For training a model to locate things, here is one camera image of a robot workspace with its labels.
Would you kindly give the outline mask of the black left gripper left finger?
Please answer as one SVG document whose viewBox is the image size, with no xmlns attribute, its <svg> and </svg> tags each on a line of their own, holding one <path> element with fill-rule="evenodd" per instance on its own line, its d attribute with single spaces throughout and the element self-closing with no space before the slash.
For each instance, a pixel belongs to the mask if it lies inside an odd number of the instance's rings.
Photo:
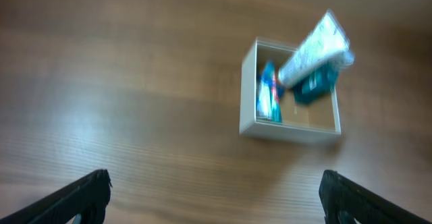
<svg viewBox="0 0 432 224">
<path fill-rule="evenodd" d="M 111 179 L 97 169 L 62 189 L 1 219 L 1 223 L 67 223 L 81 216 L 81 223 L 103 223 L 111 198 Z"/>
</svg>

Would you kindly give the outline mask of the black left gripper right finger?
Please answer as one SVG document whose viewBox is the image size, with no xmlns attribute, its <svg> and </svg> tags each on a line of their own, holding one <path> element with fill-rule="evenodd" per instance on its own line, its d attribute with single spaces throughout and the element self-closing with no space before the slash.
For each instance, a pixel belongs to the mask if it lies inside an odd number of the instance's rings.
<svg viewBox="0 0 432 224">
<path fill-rule="evenodd" d="M 325 170 L 319 197 L 326 224 L 431 224 L 333 170 Z"/>
</svg>

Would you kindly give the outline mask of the blue white toothbrush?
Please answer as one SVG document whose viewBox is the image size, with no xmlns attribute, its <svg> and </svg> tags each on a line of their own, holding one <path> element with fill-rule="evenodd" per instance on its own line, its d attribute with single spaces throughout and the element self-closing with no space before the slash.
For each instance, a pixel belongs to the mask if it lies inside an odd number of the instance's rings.
<svg viewBox="0 0 432 224">
<path fill-rule="evenodd" d="M 268 60 L 256 77 L 256 117 L 268 121 L 272 120 L 270 73 L 273 69 L 272 60 Z"/>
</svg>

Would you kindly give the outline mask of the white lotion tube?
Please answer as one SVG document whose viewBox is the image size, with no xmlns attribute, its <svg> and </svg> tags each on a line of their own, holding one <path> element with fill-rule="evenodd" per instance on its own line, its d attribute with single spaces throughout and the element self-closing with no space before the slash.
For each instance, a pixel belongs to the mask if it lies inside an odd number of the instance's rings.
<svg viewBox="0 0 432 224">
<path fill-rule="evenodd" d="M 354 59 L 350 41 L 329 9 L 294 54 L 280 67 L 278 79 L 282 86 L 291 88 L 324 65 L 329 64 L 339 72 L 350 67 Z"/>
</svg>

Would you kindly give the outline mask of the Colgate toothpaste tube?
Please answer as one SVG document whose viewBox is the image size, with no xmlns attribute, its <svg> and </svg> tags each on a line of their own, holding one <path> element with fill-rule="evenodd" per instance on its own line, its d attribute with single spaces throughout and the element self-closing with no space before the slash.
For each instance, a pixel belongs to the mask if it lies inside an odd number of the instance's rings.
<svg viewBox="0 0 432 224">
<path fill-rule="evenodd" d="M 271 118 L 272 121 L 281 123 L 281 109 L 279 106 L 278 86 L 275 73 L 271 76 Z"/>
</svg>

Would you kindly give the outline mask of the white cardboard box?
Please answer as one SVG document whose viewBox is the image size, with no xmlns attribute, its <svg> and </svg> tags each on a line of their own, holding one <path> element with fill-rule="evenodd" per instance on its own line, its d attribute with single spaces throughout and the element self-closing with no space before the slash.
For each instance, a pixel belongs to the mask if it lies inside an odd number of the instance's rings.
<svg viewBox="0 0 432 224">
<path fill-rule="evenodd" d="M 257 76 L 268 60 L 283 65 L 296 47 L 257 38 L 242 61 L 239 133 L 243 136 L 298 144 L 332 144 L 342 135 L 337 92 L 304 106 L 285 92 L 280 100 L 282 122 L 259 119 L 256 115 Z"/>
</svg>

